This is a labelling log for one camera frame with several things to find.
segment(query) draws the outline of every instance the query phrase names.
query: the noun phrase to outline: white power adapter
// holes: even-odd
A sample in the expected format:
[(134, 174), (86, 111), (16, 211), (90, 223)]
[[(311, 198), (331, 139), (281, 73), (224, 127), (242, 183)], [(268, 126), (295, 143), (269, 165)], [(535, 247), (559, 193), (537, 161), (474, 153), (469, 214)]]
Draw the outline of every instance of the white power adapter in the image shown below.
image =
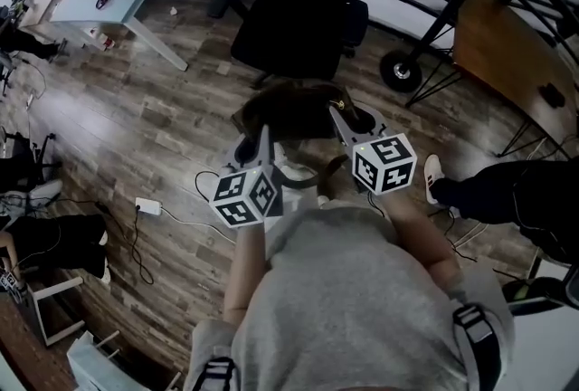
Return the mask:
[(140, 213), (161, 215), (161, 202), (152, 199), (135, 198), (135, 205)]

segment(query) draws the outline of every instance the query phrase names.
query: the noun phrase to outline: black and white cube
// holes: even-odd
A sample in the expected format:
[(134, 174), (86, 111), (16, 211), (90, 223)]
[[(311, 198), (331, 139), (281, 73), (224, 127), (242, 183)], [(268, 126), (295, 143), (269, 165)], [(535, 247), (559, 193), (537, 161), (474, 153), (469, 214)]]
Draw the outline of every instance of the black and white cube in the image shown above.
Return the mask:
[(375, 195), (399, 190), (412, 183), (416, 153), (404, 134), (356, 145), (352, 175)]
[(263, 167), (220, 177), (210, 206), (230, 228), (263, 222), (277, 191)]

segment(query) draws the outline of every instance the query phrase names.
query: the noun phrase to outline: person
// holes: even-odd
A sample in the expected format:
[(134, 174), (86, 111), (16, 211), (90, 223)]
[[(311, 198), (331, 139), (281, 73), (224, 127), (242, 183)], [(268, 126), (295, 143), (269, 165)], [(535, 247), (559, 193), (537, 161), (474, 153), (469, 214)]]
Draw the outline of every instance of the person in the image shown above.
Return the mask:
[(439, 158), (430, 155), (424, 165), (426, 199), (483, 224), (514, 223), (549, 257), (575, 263), (579, 260), (574, 214), (579, 208), (578, 161), (500, 163), (458, 182), (447, 178)]
[(28, 267), (84, 269), (109, 284), (108, 239), (102, 215), (25, 216), (0, 232), (0, 258), (19, 288), (25, 286), (22, 269)]
[(14, 27), (9, 18), (0, 18), (0, 50), (6, 53), (31, 53), (41, 60), (52, 60), (59, 54), (64, 41), (58, 43), (40, 43), (29, 33)]
[(195, 327), (184, 390), (202, 389), (220, 358), (233, 361), (241, 391), (473, 389), (453, 324), (470, 302), (507, 364), (513, 319), (491, 269), (462, 270), (404, 191), (379, 199), (389, 219), (324, 206), (284, 215), (267, 235), (263, 224), (242, 227), (223, 320)]

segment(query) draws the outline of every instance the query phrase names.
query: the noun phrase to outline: gray shirt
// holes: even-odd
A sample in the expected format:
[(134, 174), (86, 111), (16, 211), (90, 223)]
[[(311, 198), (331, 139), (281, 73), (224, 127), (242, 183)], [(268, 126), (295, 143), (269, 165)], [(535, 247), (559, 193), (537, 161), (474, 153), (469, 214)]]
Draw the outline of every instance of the gray shirt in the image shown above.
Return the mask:
[(485, 308), (508, 362), (513, 322), (494, 273), (475, 264), (444, 292), (395, 238), (363, 208), (294, 216), (239, 329), (217, 320), (195, 328), (185, 391), (215, 355), (231, 355), (241, 390), (466, 390), (457, 300)]

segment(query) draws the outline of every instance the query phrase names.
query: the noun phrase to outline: wooden floor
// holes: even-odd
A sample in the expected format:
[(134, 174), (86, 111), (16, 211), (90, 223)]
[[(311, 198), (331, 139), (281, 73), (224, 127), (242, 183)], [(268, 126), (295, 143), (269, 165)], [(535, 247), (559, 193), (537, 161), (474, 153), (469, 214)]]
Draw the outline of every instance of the wooden floor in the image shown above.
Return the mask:
[[(180, 219), (217, 224), (195, 192), (195, 174), (219, 169), (222, 154), (237, 136), (229, 118), (254, 93), (249, 84), (257, 72), (230, 56), (240, 19), (233, 13), (221, 21), (210, 19), (205, 15), (207, 3), (147, 0), (138, 13), (151, 31), (189, 62), (187, 72), (178, 71), (119, 29), (111, 32), (117, 42), (112, 51), (71, 49), (70, 57), (51, 65), (31, 59), (48, 85), (30, 110), (32, 138), (41, 141), (45, 133), (56, 133), (50, 154), (64, 162), (64, 196), (101, 200), (130, 241), (135, 238), (136, 196), (162, 201)], [(172, 6), (178, 10), (176, 16), (169, 13)], [(494, 153), (508, 143), (522, 119), (469, 81), (405, 109), (407, 97), (387, 89), (378, 73), (383, 54), (401, 46), (392, 35), (369, 29), (356, 58), (340, 63), (335, 81), (355, 100), (379, 109), (395, 131), (408, 135), (419, 155), (412, 197), (430, 213), (434, 209), (425, 204), (422, 175), (427, 156), (437, 153), (447, 175), (464, 178), (496, 162)], [(426, 56), (422, 63), (427, 68), (436, 61)], [(41, 91), (43, 82), (35, 69), (24, 65), (14, 76), (14, 87), (0, 105), (0, 120), (8, 130), (25, 134), (26, 98), (32, 87)], [(339, 150), (336, 141), (304, 142), (290, 154), (315, 166)], [(525, 150), (521, 157), (528, 153)], [(202, 190), (208, 189), (208, 177), (200, 180)], [(354, 196), (346, 172), (337, 174), (336, 184), (342, 196)], [(97, 212), (91, 205), (74, 203), (58, 203), (55, 211)], [(442, 229), (451, 224), (447, 215), (435, 219)], [(456, 239), (474, 224), (459, 219), (449, 236)], [(119, 329), (128, 348), (173, 373), (186, 372), (192, 327), (220, 315), (233, 246), (210, 229), (181, 225), (166, 215), (140, 216), (137, 248), (155, 280), (149, 286), (141, 281), (129, 245), (112, 222), (109, 234), (113, 277), (109, 287), (83, 271), (66, 274), (85, 279), (79, 309), (89, 328), (101, 337)], [(511, 225), (493, 225), (461, 249), (490, 258), (496, 268), (516, 275), (526, 273), (536, 251)]]

